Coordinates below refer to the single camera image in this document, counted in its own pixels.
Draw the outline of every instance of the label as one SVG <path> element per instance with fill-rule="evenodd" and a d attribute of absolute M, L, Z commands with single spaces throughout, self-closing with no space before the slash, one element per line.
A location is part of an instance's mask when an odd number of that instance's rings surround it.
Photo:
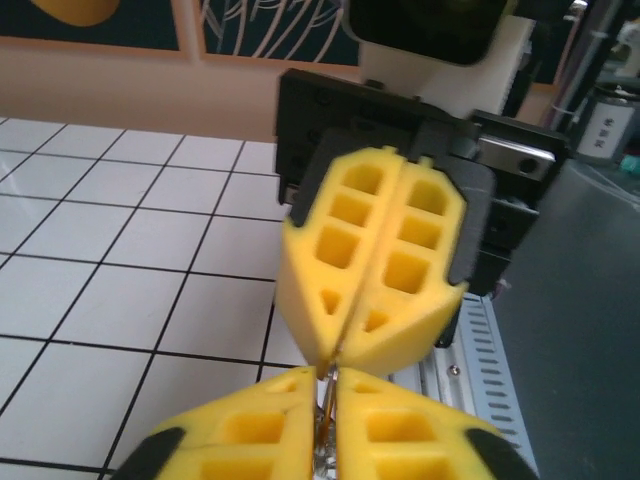
<path fill-rule="evenodd" d="M 633 107 L 599 103 L 576 152 L 595 158 L 613 157 L 634 112 Z"/>

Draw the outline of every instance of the yellow foam gripper pad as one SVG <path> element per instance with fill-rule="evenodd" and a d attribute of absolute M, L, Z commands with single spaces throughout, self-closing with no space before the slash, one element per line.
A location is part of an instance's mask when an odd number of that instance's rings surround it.
<path fill-rule="evenodd" d="M 338 379 L 339 480 L 537 478 L 482 420 L 353 369 Z"/>
<path fill-rule="evenodd" d="M 333 161 L 304 224 L 284 222 L 276 283 L 278 309 L 320 378 L 336 354 L 376 375 L 424 357 L 467 289 L 447 280 L 465 208 L 444 173 L 392 148 Z"/>
<path fill-rule="evenodd" d="M 314 369 L 296 368 L 167 420 L 113 479 L 307 480 L 315 388 Z"/>

